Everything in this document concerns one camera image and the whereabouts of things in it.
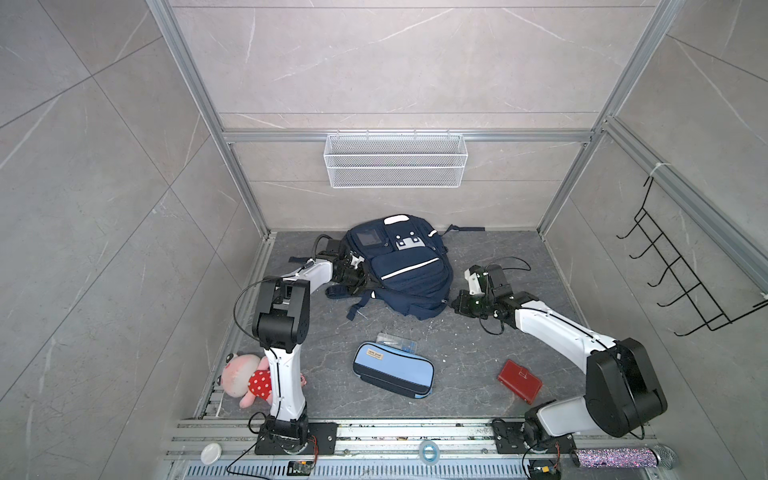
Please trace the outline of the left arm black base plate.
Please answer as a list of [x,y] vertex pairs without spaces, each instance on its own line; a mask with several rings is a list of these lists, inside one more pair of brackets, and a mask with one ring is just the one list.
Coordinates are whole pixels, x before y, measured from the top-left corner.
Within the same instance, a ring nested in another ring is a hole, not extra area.
[[299,444],[293,440],[278,439],[276,436],[260,438],[255,447],[255,455],[332,455],[337,442],[338,424],[333,422],[310,422],[307,441]]

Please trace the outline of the navy blue student backpack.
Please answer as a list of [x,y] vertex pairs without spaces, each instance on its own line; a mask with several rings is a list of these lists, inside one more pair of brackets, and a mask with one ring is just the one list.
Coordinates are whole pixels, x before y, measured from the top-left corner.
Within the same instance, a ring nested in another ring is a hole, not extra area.
[[337,240],[345,240],[364,259],[362,266],[367,274],[364,290],[358,296],[326,295],[330,299],[359,299],[348,310],[348,320],[353,320],[372,299],[418,320],[433,318],[448,305],[453,268],[443,234],[427,220],[392,215],[357,225]]

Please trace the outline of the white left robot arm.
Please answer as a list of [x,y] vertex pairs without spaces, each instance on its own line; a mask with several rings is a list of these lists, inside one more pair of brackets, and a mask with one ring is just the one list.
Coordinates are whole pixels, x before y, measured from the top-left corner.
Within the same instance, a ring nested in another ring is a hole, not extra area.
[[342,283],[348,269],[353,284],[361,277],[346,241],[319,238],[327,241],[324,250],[302,260],[296,270],[260,282],[251,322],[251,336],[264,350],[272,384],[264,430],[270,440],[294,453],[309,441],[300,354],[309,332],[311,294],[329,282]]

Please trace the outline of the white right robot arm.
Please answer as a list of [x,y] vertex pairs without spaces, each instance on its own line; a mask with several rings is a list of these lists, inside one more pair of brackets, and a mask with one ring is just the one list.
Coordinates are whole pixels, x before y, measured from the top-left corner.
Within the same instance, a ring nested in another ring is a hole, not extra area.
[[451,307],[460,315],[496,319],[531,335],[585,374],[585,393],[551,401],[525,414],[521,436],[538,451],[574,433],[601,431],[620,438],[667,411],[668,402],[642,343],[597,333],[551,309],[538,297],[515,292],[497,264],[474,265],[468,287]]

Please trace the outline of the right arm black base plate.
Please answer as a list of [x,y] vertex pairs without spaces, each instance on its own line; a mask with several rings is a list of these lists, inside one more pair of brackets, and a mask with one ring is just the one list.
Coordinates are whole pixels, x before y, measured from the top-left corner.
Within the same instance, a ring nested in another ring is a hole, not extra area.
[[567,454],[575,449],[572,435],[552,436],[537,420],[507,421],[494,418],[490,427],[497,452],[500,454]]

